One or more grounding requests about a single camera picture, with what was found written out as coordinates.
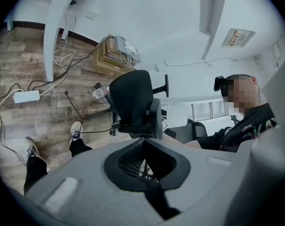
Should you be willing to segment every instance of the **vr headset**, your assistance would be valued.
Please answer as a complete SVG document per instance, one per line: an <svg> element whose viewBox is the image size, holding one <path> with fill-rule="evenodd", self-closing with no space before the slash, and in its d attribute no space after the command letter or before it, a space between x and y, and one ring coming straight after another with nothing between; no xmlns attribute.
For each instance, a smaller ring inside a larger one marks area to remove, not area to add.
<svg viewBox="0 0 285 226"><path fill-rule="evenodd" d="M223 76L218 76L214 80L214 91L221 90L221 87L225 85L226 79Z"/></svg>
<svg viewBox="0 0 285 226"><path fill-rule="evenodd" d="M218 76L214 80L214 91L219 91L221 88L227 87L228 83L227 81L233 80L233 79L240 79L240 77L251 77L248 74L233 74L231 76L228 76L226 79L223 76Z"/></svg>

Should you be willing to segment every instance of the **wooden floor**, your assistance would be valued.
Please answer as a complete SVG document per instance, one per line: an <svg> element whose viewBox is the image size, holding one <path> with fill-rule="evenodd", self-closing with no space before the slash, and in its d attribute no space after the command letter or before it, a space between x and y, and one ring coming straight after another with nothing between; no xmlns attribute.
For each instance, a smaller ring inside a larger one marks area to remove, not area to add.
<svg viewBox="0 0 285 226"><path fill-rule="evenodd" d="M32 80L46 81L43 64L43 32L26 28L14 28L10 32L3 29L0 32L0 97L4 96L14 83L18 83L22 89L27 90ZM64 40L58 39L56 49L63 47L64 43ZM68 54L73 54L73 58L81 58L93 49L94 47L89 44L68 38L66 48L56 53L55 59L59 61ZM70 128L74 121L79 121L80 118L63 91L65 89L68 91L71 101L83 117L109 107L104 99L93 99L91 93L97 82L108 86L112 78L94 72L92 61L93 56L71 68L66 79L37 102L15 104L12 96L8 98L0 107L4 123L2 138L5 144L18 151L26 160L25 137L32 138L41 156L50 164L52 171L68 161L71 158ZM56 78L63 71L57 65L54 67ZM47 85L39 88L40 92L49 87ZM109 129L112 123L111 117L110 113L85 122L84 130ZM83 141L96 149L110 142L129 138L128 134L118 133L118 136L112 137L109 132L104 132L84 134ZM13 152L1 144L0 175L9 186L23 193L26 167Z"/></svg>

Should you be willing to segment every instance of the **white sneaker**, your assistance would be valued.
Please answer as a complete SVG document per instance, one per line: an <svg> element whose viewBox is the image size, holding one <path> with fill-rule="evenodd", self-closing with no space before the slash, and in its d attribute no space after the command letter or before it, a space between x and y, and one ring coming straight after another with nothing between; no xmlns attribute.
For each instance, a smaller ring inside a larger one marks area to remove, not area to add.
<svg viewBox="0 0 285 226"><path fill-rule="evenodd" d="M43 160L47 165L47 173L50 173L49 164L40 156L37 146L35 145L34 141L29 137L26 137L27 142L29 144L29 148L26 150L28 158L30 157L38 157Z"/></svg>
<svg viewBox="0 0 285 226"><path fill-rule="evenodd" d="M71 140L69 142L69 146L71 146L72 141L76 141L82 138L83 138L83 125L80 121L76 121L71 126Z"/></svg>

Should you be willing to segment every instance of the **leg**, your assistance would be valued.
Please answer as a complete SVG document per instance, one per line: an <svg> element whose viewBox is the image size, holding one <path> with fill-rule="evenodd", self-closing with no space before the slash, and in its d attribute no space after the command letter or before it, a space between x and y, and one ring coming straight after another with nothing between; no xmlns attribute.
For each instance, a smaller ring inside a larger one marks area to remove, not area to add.
<svg viewBox="0 0 285 226"><path fill-rule="evenodd" d="M89 146L86 146L84 142L82 141L82 139L78 139L76 141L71 142L69 150L71 152L71 156L74 157L75 155L78 155L80 153L90 151L92 150L92 148Z"/></svg>
<svg viewBox="0 0 285 226"><path fill-rule="evenodd" d="M26 163L24 195L32 185L47 174L47 164L38 157L30 157Z"/></svg>
<svg viewBox="0 0 285 226"><path fill-rule="evenodd" d="M71 126L71 141L69 145L69 150L71 156L74 157L80 153L92 150L91 147L86 146L83 143L83 125L81 122L76 121Z"/></svg>
<svg viewBox="0 0 285 226"><path fill-rule="evenodd" d="M49 166L47 162L40 156L35 143L28 137L26 139L28 144L28 149L26 150L28 161L26 163L24 195L32 185L34 185L40 178L47 175L49 172Z"/></svg>

